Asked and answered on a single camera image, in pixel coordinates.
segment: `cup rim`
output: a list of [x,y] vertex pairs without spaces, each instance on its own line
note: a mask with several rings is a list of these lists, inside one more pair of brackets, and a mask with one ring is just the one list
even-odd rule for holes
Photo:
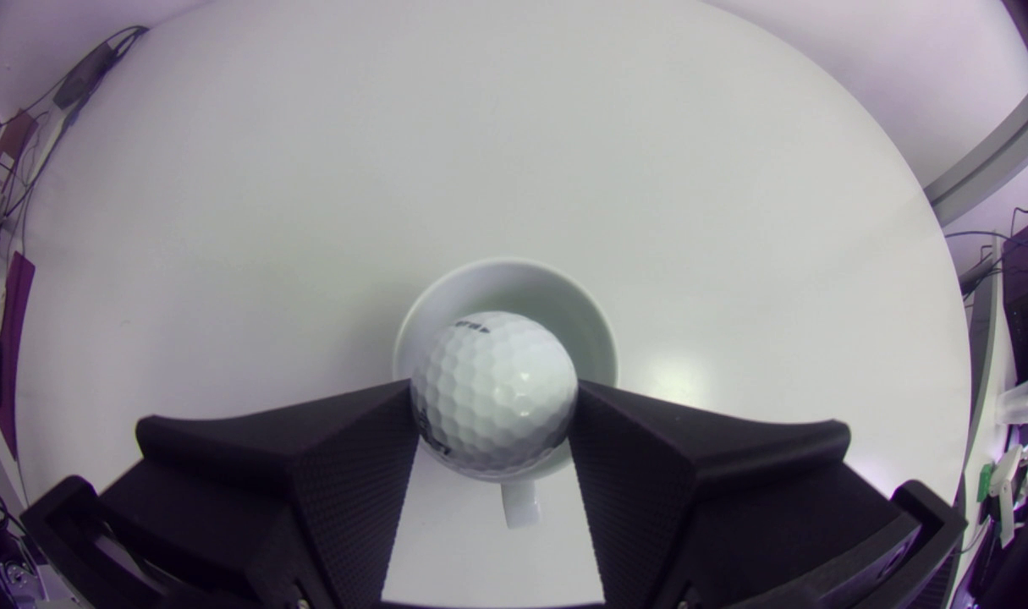
[[576,281],[573,277],[571,277],[571,275],[562,273],[562,271],[557,270],[551,264],[546,264],[544,262],[537,261],[536,259],[520,258],[517,257],[517,255],[497,255],[497,257],[475,259],[475,261],[470,263],[456,266],[456,268],[448,271],[448,273],[444,274],[438,280],[433,281],[432,284],[428,285],[428,288],[424,289],[424,292],[419,293],[419,296],[416,296],[416,300],[413,301],[412,307],[409,308],[409,312],[405,313],[405,316],[401,320],[401,327],[397,330],[397,339],[395,339],[394,343],[394,358],[393,362],[390,362],[390,371],[393,373],[395,381],[401,378],[401,374],[398,374],[397,368],[398,362],[401,360],[401,351],[404,348],[405,332],[409,330],[410,325],[412,325],[413,320],[415,320],[415,317],[418,315],[424,303],[430,300],[430,297],[432,297],[435,292],[452,279],[461,277],[461,275],[464,274],[475,273],[475,271],[479,271],[482,267],[498,265],[521,265],[536,267],[544,271],[544,273],[555,275],[555,277],[567,282],[567,284],[571,284],[572,288],[575,288],[576,291],[579,292],[581,296],[588,301],[588,303],[590,303],[592,309],[595,309],[595,312],[597,312],[597,315],[600,317],[600,321],[603,323],[603,331],[607,343],[611,346],[612,354],[617,354],[617,356],[615,356],[615,386],[619,385],[619,356],[618,351],[615,349],[615,333],[611,329],[611,323],[608,321],[608,316],[603,313],[603,308],[600,307],[599,302],[595,300],[595,297],[592,297],[592,294],[585,289],[585,286]]

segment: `white mug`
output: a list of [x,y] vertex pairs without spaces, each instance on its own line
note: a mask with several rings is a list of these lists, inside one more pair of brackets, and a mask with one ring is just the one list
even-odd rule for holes
[[[548,328],[562,344],[579,379],[615,386],[619,358],[603,312],[588,292],[560,271],[529,259],[491,258],[462,266],[429,286],[401,323],[394,348],[394,380],[412,377],[432,338],[460,317],[510,312]],[[502,482],[510,529],[540,521],[534,480],[572,462],[563,440],[543,462]]]

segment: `white tabletop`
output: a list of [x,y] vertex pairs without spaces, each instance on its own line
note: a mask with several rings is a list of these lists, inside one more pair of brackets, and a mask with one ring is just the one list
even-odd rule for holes
[[[30,497],[139,459],[139,417],[390,381],[401,317],[491,255],[615,328],[622,389],[845,421],[883,493],[952,500],[968,416],[954,267],[876,121],[799,51],[691,1],[223,2],[150,32],[50,162],[17,425]],[[599,601],[575,473],[507,531],[417,455],[386,598]]]

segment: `white wall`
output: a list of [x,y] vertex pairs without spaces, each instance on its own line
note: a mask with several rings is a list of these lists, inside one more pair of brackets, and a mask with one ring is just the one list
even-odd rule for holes
[[1028,51],[1000,0],[706,0],[838,79],[926,186],[1028,93]]
[[209,0],[0,0],[0,118],[40,97],[104,38]]
[[[948,224],[945,231],[949,235],[962,230],[995,230],[1008,235],[1014,207],[1028,209],[1028,167],[972,211]],[[1014,230],[1027,223],[1028,216],[1018,213]],[[981,258],[979,248],[988,243],[991,243],[991,238],[986,236],[960,236],[947,240],[958,274],[978,262]]]

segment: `white golf ball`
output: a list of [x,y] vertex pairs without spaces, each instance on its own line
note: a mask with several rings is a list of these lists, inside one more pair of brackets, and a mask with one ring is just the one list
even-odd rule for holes
[[472,478],[502,482],[565,438],[578,397],[571,356],[514,313],[463,317],[436,336],[410,381],[426,446]]

